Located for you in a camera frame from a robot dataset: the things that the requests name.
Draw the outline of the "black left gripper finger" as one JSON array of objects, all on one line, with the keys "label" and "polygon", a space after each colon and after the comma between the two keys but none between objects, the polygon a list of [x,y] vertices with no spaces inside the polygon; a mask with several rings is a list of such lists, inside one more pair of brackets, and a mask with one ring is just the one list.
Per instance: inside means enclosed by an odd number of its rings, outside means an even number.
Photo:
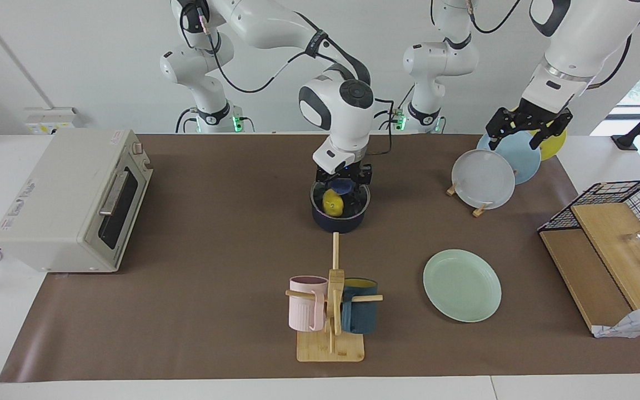
[{"label": "black left gripper finger", "polygon": [[488,148],[495,151],[503,139],[519,131],[515,123],[517,108],[500,107],[486,125]]},{"label": "black left gripper finger", "polygon": [[572,112],[562,111],[559,116],[551,122],[539,122],[535,134],[529,142],[531,149],[538,149],[544,141],[551,137],[561,135],[571,120]]}]

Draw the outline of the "yellow potato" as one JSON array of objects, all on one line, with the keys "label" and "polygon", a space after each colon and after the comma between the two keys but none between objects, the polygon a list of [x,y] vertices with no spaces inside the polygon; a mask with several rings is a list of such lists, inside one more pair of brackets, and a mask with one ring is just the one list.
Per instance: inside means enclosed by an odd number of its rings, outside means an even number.
[{"label": "yellow potato", "polygon": [[325,215],[340,218],[344,212],[344,200],[333,189],[327,189],[322,196],[322,211]]}]

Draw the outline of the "yellow plate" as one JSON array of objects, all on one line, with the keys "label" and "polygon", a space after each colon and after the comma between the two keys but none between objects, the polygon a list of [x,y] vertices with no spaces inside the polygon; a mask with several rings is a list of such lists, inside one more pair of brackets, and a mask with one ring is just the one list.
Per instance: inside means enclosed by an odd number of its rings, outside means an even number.
[{"label": "yellow plate", "polygon": [[553,135],[545,139],[538,146],[538,150],[541,154],[541,161],[546,161],[558,154],[559,150],[566,143],[567,129],[562,130],[561,134]]}]

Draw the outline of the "light blue plate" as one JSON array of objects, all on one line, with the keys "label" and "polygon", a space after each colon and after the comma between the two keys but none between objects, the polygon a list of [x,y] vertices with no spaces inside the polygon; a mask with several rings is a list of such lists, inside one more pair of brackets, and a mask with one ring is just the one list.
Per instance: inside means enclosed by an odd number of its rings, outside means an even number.
[{"label": "light blue plate", "polygon": [[515,174],[516,185],[528,182],[541,165],[541,150],[531,148],[533,136],[520,131],[502,139],[495,152],[505,158]]}]

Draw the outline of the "grey plate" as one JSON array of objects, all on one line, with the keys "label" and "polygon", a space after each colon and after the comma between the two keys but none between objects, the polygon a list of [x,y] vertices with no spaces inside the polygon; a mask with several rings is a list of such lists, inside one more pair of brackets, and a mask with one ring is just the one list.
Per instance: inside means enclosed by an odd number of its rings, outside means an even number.
[{"label": "grey plate", "polygon": [[473,208],[493,210],[512,197],[516,178],[500,154],[474,149],[462,154],[451,171],[452,187],[462,202]]}]

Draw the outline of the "wooden plate rack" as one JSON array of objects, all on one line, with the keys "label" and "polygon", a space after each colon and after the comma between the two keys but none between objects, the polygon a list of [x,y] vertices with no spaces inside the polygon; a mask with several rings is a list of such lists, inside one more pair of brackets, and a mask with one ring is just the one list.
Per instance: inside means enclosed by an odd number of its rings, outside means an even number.
[{"label": "wooden plate rack", "polygon": [[452,184],[445,191],[448,197],[457,195],[462,202],[473,207],[472,216],[479,218],[487,209],[488,206],[493,205],[493,202],[473,198],[467,190],[462,189],[459,182]]}]

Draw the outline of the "pale green plate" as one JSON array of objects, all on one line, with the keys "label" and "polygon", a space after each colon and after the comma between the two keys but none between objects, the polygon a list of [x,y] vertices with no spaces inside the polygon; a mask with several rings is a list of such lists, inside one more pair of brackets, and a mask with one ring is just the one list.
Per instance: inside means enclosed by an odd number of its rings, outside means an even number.
[{"label": "pale green plate", "polygon": [[489,319],[501,304],[501,282],[492,266],[464,249],[434,254],[422,273],[424,291],[442,314],[462,323]]}]

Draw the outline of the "dark blue saucepan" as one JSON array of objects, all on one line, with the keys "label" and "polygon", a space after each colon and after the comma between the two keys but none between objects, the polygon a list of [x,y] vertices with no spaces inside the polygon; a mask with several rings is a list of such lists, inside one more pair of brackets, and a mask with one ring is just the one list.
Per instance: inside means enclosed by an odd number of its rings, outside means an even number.
[{"label": "dark blue saucepan", "polygon": [[325,231],[349,233],[363,223],[371,199],[355,199],[353,191],[341,195],[344,212],[340,218],[325,215],[322,211],[322,197],[316,196],[316,183],[310,189],[310,205],[314,222]]}]

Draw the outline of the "wooden mug rack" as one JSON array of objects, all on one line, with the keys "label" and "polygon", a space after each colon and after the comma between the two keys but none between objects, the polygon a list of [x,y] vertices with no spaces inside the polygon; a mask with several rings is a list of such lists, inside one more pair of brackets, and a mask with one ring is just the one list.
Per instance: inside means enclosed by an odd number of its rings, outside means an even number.
[{"label": "wooden mug rack", "polygon": [[[339,266],[340,233],[332,234],[332,263],[328,271],[326,323],[319,332],[297,332],[296,360],[302,363],[361,362],[365,359],[365,340],[362,334],[341,329],[341,298],[345,271]],[[285,291],[286,296],[309,298],[310,294]]]}]

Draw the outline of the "pink ribbed mug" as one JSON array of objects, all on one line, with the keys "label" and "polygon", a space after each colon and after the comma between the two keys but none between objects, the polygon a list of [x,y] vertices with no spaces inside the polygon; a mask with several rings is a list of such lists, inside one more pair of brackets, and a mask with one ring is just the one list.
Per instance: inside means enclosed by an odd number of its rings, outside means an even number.
[{"label": "pink ribbed mug", "polygon": [[289,289],[310,294],[309,298],[289,297],[288,325],[298,332],[319,332],[326,323],[325,300],[328,279],[320,276],[294,276]]}]

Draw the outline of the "teal mug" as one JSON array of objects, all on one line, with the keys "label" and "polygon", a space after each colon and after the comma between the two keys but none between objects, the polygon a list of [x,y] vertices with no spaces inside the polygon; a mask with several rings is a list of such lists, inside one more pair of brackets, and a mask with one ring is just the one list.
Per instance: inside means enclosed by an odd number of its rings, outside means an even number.
[{"label": "teal mug", "polygon": [[357,296],[378,293],[373,279],[350,277],[344,280],[341,298],[341,329],[353,334],[371,334],[377,323],[377,302],[354,302]]}]

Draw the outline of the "light wooden board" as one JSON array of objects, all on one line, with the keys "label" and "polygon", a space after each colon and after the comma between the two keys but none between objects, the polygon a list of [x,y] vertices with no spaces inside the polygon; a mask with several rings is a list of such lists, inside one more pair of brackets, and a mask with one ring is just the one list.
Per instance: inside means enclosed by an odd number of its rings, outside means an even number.
[{"label": "light wooden board", "polygon": [[626,203],[592,203],[571,212],[630,307],[640,309],[640,220]]}]

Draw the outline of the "brown wooden board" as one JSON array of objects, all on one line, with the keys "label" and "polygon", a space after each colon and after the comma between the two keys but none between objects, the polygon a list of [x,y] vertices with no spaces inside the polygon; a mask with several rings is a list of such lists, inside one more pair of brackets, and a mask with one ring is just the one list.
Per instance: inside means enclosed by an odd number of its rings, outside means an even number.
[{"label": "brown wooden board", "polygon": [[539,233],[589,331],[613,327],[633,311],[583,230]]}]

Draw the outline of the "brown table mat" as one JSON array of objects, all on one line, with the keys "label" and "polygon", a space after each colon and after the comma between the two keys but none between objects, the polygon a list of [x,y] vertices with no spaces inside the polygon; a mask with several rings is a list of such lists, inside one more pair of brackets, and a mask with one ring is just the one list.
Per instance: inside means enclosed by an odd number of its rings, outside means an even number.
[{"label": "brown table mat", "polygon": [[[301,363],[289,279],[326,275],[313,222],[313,135],[144,135],[153,176],[115,274],[48,275],[0,382],[114,379],[640,374],[640,337],[594,338],[537,229],[576,197],[552,159],[505,206],[473,218],[447,197],[477,135],[402,135],[373,159],[371,204],[340,267],[384,299],[358,363]],[[462,323],[427,298],[425,263],[477,254],[498,311]]]}]

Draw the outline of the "cream toaster oven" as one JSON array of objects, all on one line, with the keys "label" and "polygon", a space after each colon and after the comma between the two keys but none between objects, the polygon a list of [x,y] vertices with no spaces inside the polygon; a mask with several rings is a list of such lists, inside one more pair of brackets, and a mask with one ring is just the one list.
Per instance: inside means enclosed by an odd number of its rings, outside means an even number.
[{"label": "cream toaster oven", "polygon": [[0,222],[0,247],[44,273],[118,271],[153,168],[130,129],[56,132]]}]

